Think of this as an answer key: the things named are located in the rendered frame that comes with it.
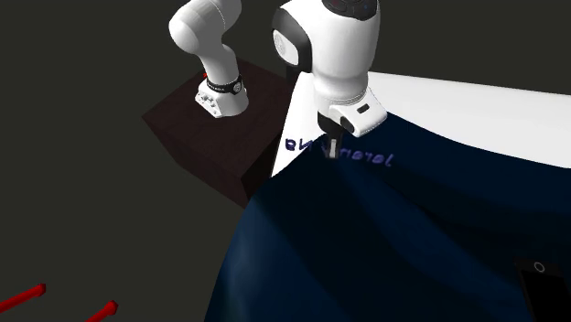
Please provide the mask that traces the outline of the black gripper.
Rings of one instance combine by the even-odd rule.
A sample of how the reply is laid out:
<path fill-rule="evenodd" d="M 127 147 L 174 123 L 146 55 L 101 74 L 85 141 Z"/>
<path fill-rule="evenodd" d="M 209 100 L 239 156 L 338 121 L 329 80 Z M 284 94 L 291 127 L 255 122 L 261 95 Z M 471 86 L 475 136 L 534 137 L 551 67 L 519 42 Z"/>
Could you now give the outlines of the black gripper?
<path fill-rule="evenodd" d="M 318 126 L 326 133 L 324 154 L 326 158 L 338 159 L 345 129 L 322 113 L 317 113 Z"/>

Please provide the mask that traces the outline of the black smartphone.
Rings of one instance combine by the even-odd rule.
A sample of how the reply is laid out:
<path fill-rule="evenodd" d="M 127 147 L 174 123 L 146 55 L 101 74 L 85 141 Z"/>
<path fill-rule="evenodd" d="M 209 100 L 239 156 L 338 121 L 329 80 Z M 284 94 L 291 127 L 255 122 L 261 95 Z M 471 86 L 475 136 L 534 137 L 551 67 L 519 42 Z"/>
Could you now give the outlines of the black smartphone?
<path fill-rule="evenodd" d="M 514 257 L 533 322 L 571 322 L 571 293 L 556 263 Z"/>

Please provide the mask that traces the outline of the red bar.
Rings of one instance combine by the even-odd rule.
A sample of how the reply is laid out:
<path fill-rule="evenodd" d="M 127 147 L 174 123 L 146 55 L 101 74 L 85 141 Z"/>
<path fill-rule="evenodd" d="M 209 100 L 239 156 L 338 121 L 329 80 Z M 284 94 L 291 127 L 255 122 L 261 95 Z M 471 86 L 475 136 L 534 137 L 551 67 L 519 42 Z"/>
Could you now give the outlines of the red bar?
<path fill-rule="evenodd" d="M 44 295 L 46 290 L 47 287 L 45 284 L 37 284 L 25 292 L 11 296 L 10 298 L 0 302 L 0 314 L 11 308 L 14 308 L 15 306 L 19 306 L 32 298 Z"/>
<path fill-rule="evenodd" d="M 102 309 L 85 320 L 85 322 L 102 322 L 105 318 L 113 316 L 118 310 L 118 304 L 111 300 L 107 302 Z"/>

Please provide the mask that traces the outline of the bed with dark blue cover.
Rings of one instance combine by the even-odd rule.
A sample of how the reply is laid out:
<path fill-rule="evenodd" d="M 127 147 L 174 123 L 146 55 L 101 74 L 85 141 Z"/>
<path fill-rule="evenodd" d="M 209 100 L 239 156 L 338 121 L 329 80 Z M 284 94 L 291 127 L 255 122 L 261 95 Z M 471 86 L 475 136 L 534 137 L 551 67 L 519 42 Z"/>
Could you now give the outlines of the bed with dark blue cover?
<path fill-rule="evenodd" d="M 533 322 L 514 257 L 571 293 L 571 94 L 371 84 L 387 120 L 256 191 L 204 322 Z"/>

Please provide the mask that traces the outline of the dark maroon robot stand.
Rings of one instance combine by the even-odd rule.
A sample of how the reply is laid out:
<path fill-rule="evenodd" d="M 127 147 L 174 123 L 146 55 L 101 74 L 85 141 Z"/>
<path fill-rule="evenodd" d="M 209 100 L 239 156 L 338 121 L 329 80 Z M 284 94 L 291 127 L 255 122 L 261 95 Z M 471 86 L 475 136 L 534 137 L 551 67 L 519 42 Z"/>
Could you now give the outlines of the dark maroon robot stand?
<path fill-rule="evenodd" d="M 294 86 L 285 78 L 238 60 L 249 106 L 216 119 L 195 102 L 199 71 L 143 115 L 173 159 L 241 207 L 271 176 Z"/>

